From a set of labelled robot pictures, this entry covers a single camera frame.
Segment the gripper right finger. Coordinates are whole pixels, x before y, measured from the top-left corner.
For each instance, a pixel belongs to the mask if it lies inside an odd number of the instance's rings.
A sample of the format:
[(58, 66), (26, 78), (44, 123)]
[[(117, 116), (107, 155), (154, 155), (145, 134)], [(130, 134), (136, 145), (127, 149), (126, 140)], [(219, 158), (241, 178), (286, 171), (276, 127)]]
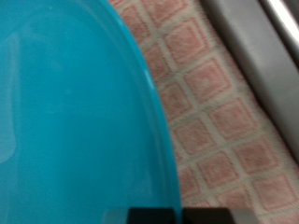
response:
[(249, 209), (184, 208), (183, 224), (260, 224)]

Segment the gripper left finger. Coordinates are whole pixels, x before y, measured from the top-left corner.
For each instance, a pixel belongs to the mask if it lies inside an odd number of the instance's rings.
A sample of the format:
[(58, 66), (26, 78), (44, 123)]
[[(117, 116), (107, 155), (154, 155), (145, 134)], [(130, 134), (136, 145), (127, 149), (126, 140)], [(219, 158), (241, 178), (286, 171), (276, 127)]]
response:
[(115, 208), (103, 214), (102, 224), (181, 224), (181, 217), (173, 208)]

